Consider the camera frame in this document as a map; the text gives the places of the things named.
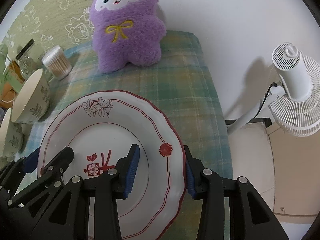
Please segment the white standing fan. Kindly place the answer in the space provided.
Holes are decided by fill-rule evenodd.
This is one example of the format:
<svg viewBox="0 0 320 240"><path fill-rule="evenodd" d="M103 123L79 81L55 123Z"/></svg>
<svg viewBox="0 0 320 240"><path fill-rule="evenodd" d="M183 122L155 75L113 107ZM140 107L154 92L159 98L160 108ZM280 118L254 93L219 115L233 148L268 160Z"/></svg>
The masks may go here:
<svg viewBox="0 0 320 240"><path fill-rule="evenodd" d="M319 63L289 42L273 50L272 62L280 81L271 83L255 106L227 127L229 135L266 107L291 135L308 137L319 131Z"/></svg>

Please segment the white plate red floral trim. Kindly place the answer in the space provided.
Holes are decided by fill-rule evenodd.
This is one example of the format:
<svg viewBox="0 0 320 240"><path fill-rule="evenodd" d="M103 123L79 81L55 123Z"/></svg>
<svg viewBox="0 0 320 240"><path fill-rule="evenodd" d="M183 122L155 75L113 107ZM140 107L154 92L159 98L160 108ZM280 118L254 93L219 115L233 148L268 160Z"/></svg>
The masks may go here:
<svg viewBox="0 0 320 240"><path fill-rule="evenodd" d="M140 148L132 191L119 200L123 239L159 239L176 218L185 193L185 153L165 114L150 101L122 90L83 96L54 119L41 142L38 172L66 146L74 159L63 173L95 178L114 168L130 147Z"/></svg>

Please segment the cotton swab container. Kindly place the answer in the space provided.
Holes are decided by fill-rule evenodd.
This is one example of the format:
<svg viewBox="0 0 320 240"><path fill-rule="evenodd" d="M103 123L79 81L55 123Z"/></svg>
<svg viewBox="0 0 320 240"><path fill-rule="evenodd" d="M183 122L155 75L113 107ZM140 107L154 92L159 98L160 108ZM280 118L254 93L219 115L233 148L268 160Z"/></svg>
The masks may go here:
<svg viewBox="0 0 320 240"><path fill-rule="evenodd" d="M60 46L55 46L45 53L43 65L58 79L62 80L72 70L72 65Z"/></svg>

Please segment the leaf pattern ceramic bowl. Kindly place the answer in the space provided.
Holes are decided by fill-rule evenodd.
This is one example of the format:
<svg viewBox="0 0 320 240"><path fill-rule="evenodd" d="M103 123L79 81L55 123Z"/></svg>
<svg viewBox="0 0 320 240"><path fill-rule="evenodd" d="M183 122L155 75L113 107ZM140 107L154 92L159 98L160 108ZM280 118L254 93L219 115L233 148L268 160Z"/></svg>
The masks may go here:
<svg viewBox="0 0 320 240"><path fill-rule="evenodd" d="M23 84L12 107L11 121L33 124L41 119L49 106L49 83L42 69L35 71Z"/></svg>

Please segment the plaid green blue tablecloth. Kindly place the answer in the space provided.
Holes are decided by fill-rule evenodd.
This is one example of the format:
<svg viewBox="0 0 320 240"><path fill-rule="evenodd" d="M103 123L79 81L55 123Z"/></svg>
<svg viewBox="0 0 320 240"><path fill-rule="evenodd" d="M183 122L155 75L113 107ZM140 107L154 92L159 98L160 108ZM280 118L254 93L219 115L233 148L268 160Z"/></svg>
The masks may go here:
<svg viewBox="0 0 320 240"><path fill-rule="evenodd" d="M127 64L122 70L102 74L98 71L93 44L88 42L68 49L66 55L73 69L62 80L48 82L50 102L41 119L33 124L18 123L23 133L22 152L11 161L18 161L33 152L40 153L48 127L71 103L92 93L122 90L154 104L169 119L182 146L188 146L194 158L201 160L205 168L222 179L231 178L232 161L226 125L198 38L191 33L169 31L161 41L161 50L161 59L154 66L143 68ZM37 168L27 173L15 194L39 180L39 175ZM74 224L74 239L95 239L94 204L98 177L73 176L67 182L62 180L62 196L68 197L67 222ZM193 200L188 192L185 165L184 178L185 193L180 210L159 239L197 239L202 201ZM227 232L230 220L225 194L224 203L226 239L230 237Z"/></svg>

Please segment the wooden chair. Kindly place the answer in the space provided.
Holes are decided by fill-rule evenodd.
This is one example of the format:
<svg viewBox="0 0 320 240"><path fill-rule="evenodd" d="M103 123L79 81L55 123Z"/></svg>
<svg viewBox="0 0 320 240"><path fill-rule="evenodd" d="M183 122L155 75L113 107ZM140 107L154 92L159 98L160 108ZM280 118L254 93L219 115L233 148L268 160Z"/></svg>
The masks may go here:
<svg viewBox="0 0 320 240"><path fill-rule="evenodd" d="M24 78L21 75L20 68L15 60L12 61L14 63L14 70L21 81L24 82ZM15 100L16 93L11 85L7 82L4 85L3 92L1 93L1 107L4 109L9 109L12 107L13 101Z"/></svg>

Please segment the green animal pattern mat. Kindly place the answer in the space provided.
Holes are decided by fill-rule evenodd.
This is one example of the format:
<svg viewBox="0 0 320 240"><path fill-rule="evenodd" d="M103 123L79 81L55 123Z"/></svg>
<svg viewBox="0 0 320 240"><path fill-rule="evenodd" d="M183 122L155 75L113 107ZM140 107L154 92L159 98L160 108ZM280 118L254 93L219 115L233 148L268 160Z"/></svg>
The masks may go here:
<svg viewBox="0 0 320 240"><path fill-rule="evenodd" d="M91 42L89 20L93 0L16 0L1 23L1 42L10 58L33 39L44 51L56 45L69 49Z"/></svg>

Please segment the purple plush bunny toy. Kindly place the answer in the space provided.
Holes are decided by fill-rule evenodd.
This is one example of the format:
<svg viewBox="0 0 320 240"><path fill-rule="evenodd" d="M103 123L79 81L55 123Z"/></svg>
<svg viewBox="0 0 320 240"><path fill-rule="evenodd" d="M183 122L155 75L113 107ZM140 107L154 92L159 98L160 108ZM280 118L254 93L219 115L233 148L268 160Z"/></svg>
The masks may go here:
<svg viewBox="0 0 320 240"><path fill-rule="evenodd" d="M89 19L94 25L93 49L98 69L111 73L128 63L148 67L161 59L166 27L156 15L159 0L94 0Z"/></svg>

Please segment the glass jar black lid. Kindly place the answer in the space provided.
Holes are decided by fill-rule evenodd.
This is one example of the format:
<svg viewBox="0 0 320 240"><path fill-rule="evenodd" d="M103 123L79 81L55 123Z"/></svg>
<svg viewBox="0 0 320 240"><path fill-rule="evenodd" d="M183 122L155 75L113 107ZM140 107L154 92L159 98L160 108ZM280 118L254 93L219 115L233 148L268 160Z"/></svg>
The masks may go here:
<svg viewBox="0 0 320 240"><path fill-rule="evenodd" d="M35 41L32 38L16 56L16 61L20 67L21 75L25 80L27 80L37 70L35 62L30 56L30 50L34 44Z"/></svg>

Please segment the green desk fan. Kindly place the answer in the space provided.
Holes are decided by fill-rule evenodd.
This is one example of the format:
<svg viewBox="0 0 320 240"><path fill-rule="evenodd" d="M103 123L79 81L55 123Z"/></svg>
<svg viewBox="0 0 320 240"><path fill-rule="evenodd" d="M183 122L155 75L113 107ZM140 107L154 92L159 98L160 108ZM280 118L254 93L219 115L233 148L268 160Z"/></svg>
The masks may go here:
<svg viewBox="0 0 320 240"><path fill-rule="evenodd" d="M20 80L14 70L14 63L8 57L8 47L6 44L1 43L1 93L3 92L4 85L8 82L16 93L19 93L23 86L23 81Z"/></svg>

